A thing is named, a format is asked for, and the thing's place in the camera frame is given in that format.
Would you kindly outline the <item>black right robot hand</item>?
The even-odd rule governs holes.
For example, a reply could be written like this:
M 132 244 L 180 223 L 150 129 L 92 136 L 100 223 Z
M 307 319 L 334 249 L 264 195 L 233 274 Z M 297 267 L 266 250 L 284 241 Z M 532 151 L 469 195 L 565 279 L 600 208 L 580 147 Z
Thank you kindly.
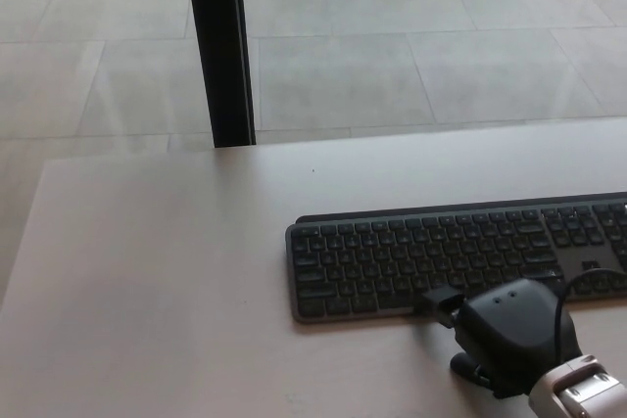
M 455 332 L 458 377 L 498 399 L 528 395 L 552 369 L 582 355 L 564 309 L 565 283 L 520 278 L 472 298 L 452 287 L 416 294 L 413 310 Z

